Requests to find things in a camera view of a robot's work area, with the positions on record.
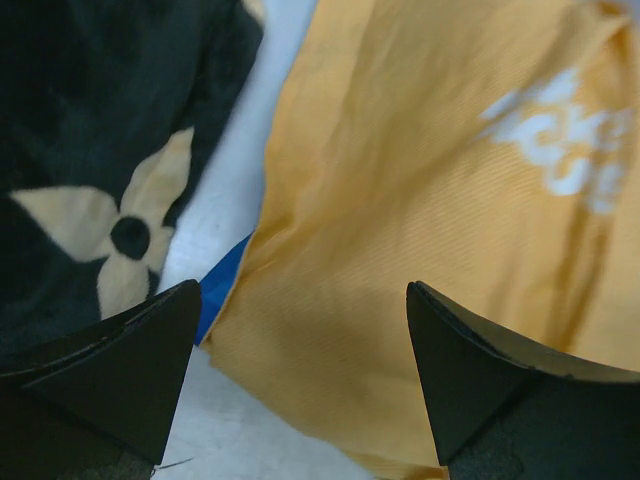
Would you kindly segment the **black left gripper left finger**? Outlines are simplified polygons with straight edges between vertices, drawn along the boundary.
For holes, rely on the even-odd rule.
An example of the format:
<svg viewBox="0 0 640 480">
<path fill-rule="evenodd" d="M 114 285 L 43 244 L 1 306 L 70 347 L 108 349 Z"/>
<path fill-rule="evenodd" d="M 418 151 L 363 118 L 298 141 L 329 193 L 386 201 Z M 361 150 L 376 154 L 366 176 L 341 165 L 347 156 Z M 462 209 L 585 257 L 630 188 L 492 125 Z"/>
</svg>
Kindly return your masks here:
<svg viewBox="0 0 640 480">
<path fill-rule="evenodd" d="M 4 479 L 149 479 L 165 453 L 200 318 L 188 280 L 1 357 Z"/>
</svg>

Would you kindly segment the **yellow blue cartoon pillowcase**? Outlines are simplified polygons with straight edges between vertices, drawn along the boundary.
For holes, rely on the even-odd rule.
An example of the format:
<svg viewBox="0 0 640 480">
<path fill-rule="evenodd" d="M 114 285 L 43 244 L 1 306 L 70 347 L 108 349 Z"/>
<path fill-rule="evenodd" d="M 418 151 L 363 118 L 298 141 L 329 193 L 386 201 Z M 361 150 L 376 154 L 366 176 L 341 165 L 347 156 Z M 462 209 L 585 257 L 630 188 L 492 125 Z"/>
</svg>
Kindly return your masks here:
<svg viewBox="0 0 640 480">
<path fill-rule="evenodd" d="M 639 366 L 639 27 L 620 1 L 321 1 L 258 225 L 202 345 L 377 479 L 440 479 L 405 314 L 420 280 Z"/>
</svg>

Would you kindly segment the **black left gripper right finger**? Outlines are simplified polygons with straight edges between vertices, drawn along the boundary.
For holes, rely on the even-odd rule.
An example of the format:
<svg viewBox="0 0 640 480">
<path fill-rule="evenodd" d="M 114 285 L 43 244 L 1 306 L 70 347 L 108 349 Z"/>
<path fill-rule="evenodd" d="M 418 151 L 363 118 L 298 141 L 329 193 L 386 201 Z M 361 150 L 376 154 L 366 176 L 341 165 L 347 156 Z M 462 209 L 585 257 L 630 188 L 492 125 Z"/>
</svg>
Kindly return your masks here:
<svg viewBox="0 0 640 480">
<path fill-rule="evenodd" d="M 406 311 L 437 459 L 453 479 L 635 479 L 639 376 L 558 352 L 421 282 Z"/>
</svg>

